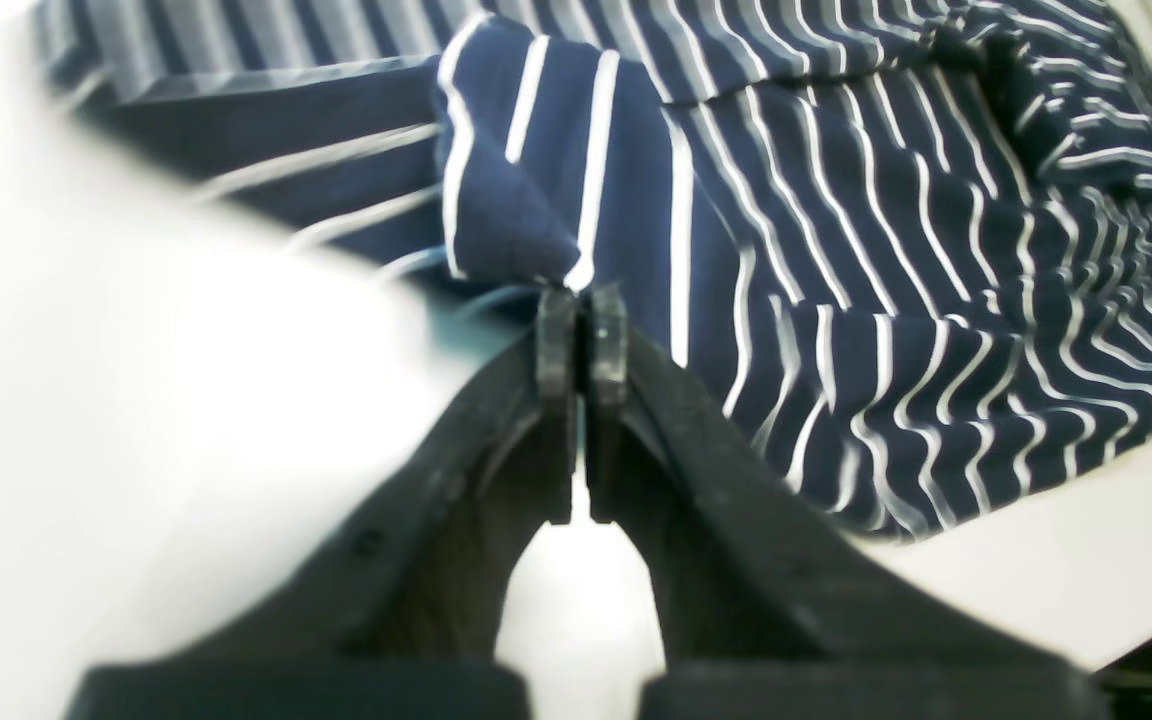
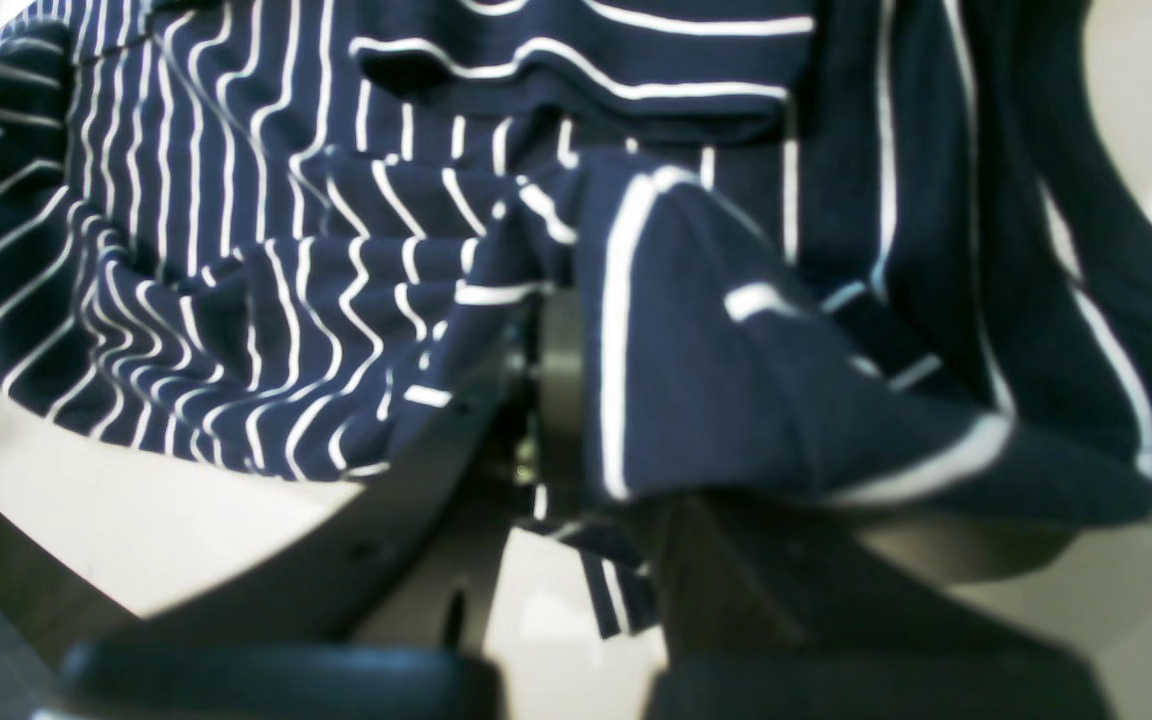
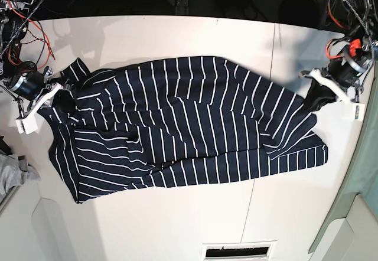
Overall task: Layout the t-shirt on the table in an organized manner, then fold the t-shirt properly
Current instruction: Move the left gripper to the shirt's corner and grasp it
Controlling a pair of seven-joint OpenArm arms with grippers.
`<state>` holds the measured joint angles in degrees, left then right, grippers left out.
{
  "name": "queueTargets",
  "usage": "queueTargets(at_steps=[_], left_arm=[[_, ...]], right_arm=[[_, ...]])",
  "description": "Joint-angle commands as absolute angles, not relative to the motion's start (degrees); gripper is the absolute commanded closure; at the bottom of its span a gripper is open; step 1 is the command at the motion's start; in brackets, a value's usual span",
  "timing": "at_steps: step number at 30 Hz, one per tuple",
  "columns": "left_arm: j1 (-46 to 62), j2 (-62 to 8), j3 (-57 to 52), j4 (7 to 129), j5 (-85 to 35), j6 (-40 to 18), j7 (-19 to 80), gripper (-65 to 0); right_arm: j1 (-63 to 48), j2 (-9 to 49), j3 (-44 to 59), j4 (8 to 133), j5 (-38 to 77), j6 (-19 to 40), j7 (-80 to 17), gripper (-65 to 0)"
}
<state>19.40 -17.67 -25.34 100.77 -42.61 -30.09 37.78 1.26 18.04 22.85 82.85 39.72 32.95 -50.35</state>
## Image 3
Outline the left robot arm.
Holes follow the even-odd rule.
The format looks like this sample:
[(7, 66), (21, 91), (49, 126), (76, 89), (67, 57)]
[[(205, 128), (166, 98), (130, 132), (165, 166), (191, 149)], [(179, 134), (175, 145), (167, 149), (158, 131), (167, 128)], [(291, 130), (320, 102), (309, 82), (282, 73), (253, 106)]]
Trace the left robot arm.
[(319, 111), (327, 104), (342, 102), (354, 120), (362, 120), (365, 105), (360, 102), (367, 76), (377, 61), (376, 0), (341, 0), (347, 12), (343, 24), (333, 14), (330, 0), (324, 0), (325, 12), (321, 22), (329, 17), (343, 37), (332, 38), (325, 45), (328, 64), (311, 71), (302, 71), (300, 77), (312, 80), (304, 99), (307, 112)]

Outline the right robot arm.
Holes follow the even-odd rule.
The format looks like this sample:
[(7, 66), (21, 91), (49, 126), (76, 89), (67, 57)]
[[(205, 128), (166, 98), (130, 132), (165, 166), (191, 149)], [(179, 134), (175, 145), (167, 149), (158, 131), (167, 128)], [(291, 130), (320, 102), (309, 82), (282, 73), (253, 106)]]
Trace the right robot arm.
[[(19, 119), (25, 121), (32, 112), (56, 108), (73, 111), (74, 100), (69, 96), (71, 83), (63, 77), (55, 79), (47, 62), (40, 57), (54, 58), (50, 39), (35, 15), (45, 0), (1, 0), (1, 91), (8, 93), (19, 108)], [(34, 41), (42, 42), (35, 61), (20, 57), (23, 39), (36, 27), (41, 33)]]

